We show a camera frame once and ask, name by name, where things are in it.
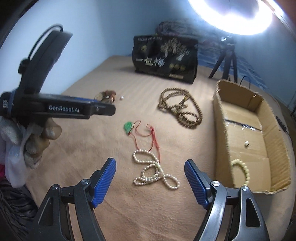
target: metal pivot bolt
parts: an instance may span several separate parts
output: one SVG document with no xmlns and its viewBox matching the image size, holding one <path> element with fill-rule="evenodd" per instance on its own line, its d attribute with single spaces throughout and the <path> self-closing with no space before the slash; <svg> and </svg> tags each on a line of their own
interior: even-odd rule
<svg viewBox="0 0 296 241">
<path fill-rule="evenodd" d="M 54 184 L 54 185 L 52 185 L 52 190 L 56 190 L 56 189 L 58 189 L 59 188 L 59 184 Z"/>
<path fill-rule="evenodd" d="M 250 189 L 247 186 L 243 186 L 242 190 L 245 191 L 245 192 L 248 192 Z"/>
<path fill-rule="evenodd" d="M 88 180 L 88 179 L 83 179 L 83 180 L 81 181 L 81 184 L 82 184 L 82 185 L 87 185 L 87 184 L 89 184 L 89 180 Z"/>
<path fill-rule="evenodd" d="M 212 185 L 215 186 L 215 187 L 218 187 L 218 186 L 220 186 L 220 182 L 212 181 Z"/>
</svg>

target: beige blanket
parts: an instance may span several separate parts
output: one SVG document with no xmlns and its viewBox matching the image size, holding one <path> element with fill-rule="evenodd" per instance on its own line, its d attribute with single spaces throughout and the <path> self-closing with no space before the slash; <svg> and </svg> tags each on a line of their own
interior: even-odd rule
<svg viewBox="0 0 296 241">
<path fill-rule="evenodd" d="M 184 175 L 184 162 L 193 159 L 199 169 L 213 178 L 215 168 L 215 129 L 212 97 L 217 79 L 208 79 L 211 69 L 199 66 L 193 85 L 182 84 L 134 72 L 130 57 L 114 56 L 107 59 L 87 76 L 64 92 L 66 95 L 94 98 L 100 91 L 117 92 L 114 116 L 92 116 L 90 120 L 57 119 L 63 128 L 61 137 L 52 141 L 44 152 L 43 161 L 32 171 L 27 186 L 38 205 L 54 183 L 63 186 L 77 184 L 102 167 L 108 157 L 117 162 L 117 171 L 104 202 L 95 214 L 107 241 L 191 241 L 204 218 L 205 210 L 197 204 Z M 157 109 L 160 93 L 168 87 L 190 91 L 203 112 L 203 121 L 197 129 L 186 129 L 176 119 Z M 275 115 L 284 122 L 277 102 L 255 86 Z M 171 100 L 178 103 L 178 98 Z M 176 176 L 180 188 L 172 191 L 159 180 L 145 186 L 135 186 L 143 164 L 132 159 L 133 139 L 126 135 L 127 121 L 142 120 L 140 130 L 151 124 L 156 131 L 165 173 Z M 295 197 L 295 160 L 291 142 L 284 139 L 291 157 L 292 184 L 284 192 L 273 196 L 256 195 L 266 220 L 270 239 L 279 241 L 289 223 Z M 139 146 L 149 148 L 150 138 L 139 138 Z M 76 240 L 79 233 L 75 209 L 71 205 L 71 220 Z M 227 214 L 221 233 L 228 224 Z"/>
</svg>

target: red cord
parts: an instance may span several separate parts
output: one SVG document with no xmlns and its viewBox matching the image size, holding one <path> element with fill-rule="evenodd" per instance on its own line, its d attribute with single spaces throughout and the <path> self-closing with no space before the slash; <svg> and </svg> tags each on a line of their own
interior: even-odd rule
<svg viewBox="0 0 296 241">
<path fill-rule="evenodd" d="M 139 127 L 139 125 L 141 124 L 141 121 L 140 121 L 140 120 L 137 120 L 137 121 L 135 121 L 135 123 L 133 124 L 133 127 L 132 127 L 132 129 L 129 131 L 128 135 L 131 135 L 131 136 L 134 138 L 136 148 L 137 148 L 137 149 L 140 149 L 140 148 L 138 147 L 138 143 L 137 143 L 136 136 L 131 132 L 131 131 L 134 129 L 135 124 L 136 124 L 137 122 L 139 122 L 139 124 L 138 124 L 138 125 L 136 126 L 136 128 L 135 128 L 135 133 L 138 134 L 139 136 L 142 136 L 142 137 L 152 136 L 151 148 L 150 148 L 148 151 L 151 151 L 152 148 L 153 148 L 153 146 L 155 145 L 155 148 L 156 148 L 157 153 L 158 153 L 159 163 L 160 163 L 159 144 L 158 144 L 158 142 L 157 142 L 157 140 L 156 140 L 156 135 L 155 135 L 154 128 L 153 128 L 151 125 L 149 125 L 149 124 L 146 125 L 146 128 L 148 128 L 148 129 L 150 130 L 150 133 L 149 133 L 148 135 L 141 134 L 141 133 L 137 130 L 138 127 Z"/>
</svg>

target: black package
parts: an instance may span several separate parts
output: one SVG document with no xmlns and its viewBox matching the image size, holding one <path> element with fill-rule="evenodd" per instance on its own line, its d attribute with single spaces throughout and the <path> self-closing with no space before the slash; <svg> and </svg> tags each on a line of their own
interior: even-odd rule
<svg viewBox="0 0 296 241">
<path fill-rule="evenodd" d="M 197 72 L 196 39 L 175 36 L 135 36 L 133 64 L 136 72 L 192 84 Z"/>
</svg>

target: cardboard box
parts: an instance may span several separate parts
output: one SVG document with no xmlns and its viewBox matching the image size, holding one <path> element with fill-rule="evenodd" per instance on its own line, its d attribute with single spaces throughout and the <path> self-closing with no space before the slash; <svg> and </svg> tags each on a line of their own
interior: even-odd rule
<svg viewBox="0 0 296 241">
<path fill-rule="evenodd" d="M 290 161 L 282 130 L 268 105 L 258 94 L 226 80 L 217 82 L 213 100 L 217 159 L 215 179 L 226 187 L 245 183 L 242 160 L 250 173 L 253 192 L 273 194 L 291 183 Z"/>
</svg>

